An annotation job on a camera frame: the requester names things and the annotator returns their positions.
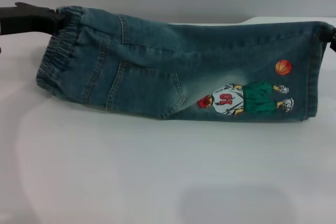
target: jeans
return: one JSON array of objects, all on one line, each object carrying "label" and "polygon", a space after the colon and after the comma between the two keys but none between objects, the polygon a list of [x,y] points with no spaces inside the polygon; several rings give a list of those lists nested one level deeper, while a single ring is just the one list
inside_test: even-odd
[{"label": "jeans", "polygon": [[37,84],[60,99],[156,119],[296,121],[313,117],[332,26],[193,26],[63,7]]}]

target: back pocket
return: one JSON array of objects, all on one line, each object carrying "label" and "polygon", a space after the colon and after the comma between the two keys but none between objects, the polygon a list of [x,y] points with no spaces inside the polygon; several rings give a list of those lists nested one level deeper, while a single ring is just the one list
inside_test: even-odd
[{"label": "back pocket", "polygon": [[183,101],[177,74],[121,62],[106,108],[166,119]]}]

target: basketball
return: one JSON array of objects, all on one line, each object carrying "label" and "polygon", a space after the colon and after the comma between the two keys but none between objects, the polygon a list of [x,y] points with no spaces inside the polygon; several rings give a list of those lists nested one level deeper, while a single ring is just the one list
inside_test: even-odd
[{"label": "basketball", "polygon": [[293,65],[289,60],[281,60],[275,65],[275,71],[281,76],[285,76],[292,71]]}]

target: elastic waistband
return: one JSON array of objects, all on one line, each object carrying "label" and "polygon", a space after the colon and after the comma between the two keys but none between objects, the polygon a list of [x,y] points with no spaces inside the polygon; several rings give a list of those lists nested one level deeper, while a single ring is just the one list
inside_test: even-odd
[{"label": "elastic waistband", "polygon": [[38,77],[48,77],[55,82],[58,74],[66,68],[69,57],[72,55],[78,39],[79,22],[82,16],[82,8],[77,6],[61,7],[59,11],[61,13],[71,13],[70,23],[57,35],[51,37],[37,72]]}]

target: white jersey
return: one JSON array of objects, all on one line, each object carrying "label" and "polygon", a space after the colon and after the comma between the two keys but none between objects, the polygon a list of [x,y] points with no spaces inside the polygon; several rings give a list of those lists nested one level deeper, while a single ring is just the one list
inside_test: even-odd
[{"label": "white jersey", "polygon": [[244,108],[244,92],[242,88],[234,88],[234,84],[228,84],[212,94],[214,109],[225,115],[232,115],[235,110]]}]

